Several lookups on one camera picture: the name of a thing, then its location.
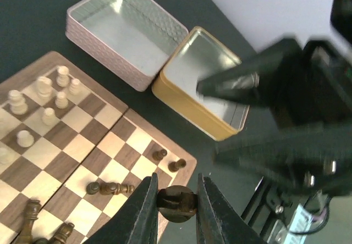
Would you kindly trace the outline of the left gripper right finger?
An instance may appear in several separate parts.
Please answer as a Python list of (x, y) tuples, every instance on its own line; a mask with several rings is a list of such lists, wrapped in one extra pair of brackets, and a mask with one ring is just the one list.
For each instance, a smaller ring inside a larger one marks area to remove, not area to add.
[(198, 175), (197, 243), (257, 244), (266, 241), (237, 214), (211, 178)]

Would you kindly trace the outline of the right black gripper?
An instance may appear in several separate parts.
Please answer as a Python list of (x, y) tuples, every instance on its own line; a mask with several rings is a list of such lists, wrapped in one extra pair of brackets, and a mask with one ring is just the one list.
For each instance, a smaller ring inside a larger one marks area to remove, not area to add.
[[(296, 125), (351, 120), (351, 65), (326, 39), (301, 47), (293, 37), (202, 78), (196, 91), (285, 111)], [(215, 164), (257, 173), (296, 195), (351, 194), (351, 126), (315, 125), (219, 143)]]

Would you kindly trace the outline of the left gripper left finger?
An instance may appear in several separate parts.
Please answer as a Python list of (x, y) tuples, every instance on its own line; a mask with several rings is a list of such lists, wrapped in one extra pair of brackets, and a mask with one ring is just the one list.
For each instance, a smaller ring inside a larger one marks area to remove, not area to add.
[(157, 243), (158, 177), (145, 177), (116, 215), (85, 242), (91, 244)]

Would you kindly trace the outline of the dark wooden knight piece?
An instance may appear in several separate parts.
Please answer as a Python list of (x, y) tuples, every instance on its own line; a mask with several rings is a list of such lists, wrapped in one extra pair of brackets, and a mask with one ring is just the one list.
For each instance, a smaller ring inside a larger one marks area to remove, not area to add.
[(173, 223), (183, 223), (197, 212), (197, 194), (181, 185), (160, 189), (157, 194), (157, 209), (164, 218)]

